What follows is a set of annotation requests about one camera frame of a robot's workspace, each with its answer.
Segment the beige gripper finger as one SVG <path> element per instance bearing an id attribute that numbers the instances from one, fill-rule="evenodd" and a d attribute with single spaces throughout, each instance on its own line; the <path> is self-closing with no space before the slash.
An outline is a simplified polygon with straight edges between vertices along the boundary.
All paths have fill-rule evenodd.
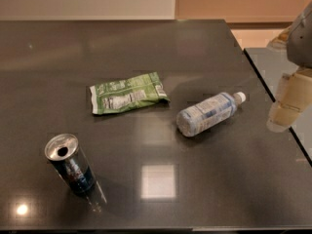
<path id="1" fill-rule="evenodd" d="M 290 31 L 290 27 L 284 29 L 278 36 L 268 42 L 267 48 L 272 50 L 285 50 L 287 48 Z"/>
<path id="2" fill-rule="evenodd" d="M 274 133 L 288 129 L 312 103 L 312 71 L 296 71 L 282 75 L 267 120 Z"/>

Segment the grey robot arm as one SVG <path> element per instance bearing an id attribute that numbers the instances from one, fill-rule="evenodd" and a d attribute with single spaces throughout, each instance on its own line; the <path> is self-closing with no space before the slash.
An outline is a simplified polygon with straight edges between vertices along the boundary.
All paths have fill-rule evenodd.
<path id="1" fill-rule="evenodd" d="M 267 127 L 280 133 L 312 103 L 312 2 L 268 47 L 286 51 L 288 61 L 298 66 L 293 74 L 282 75 L 269 111 Z"/>

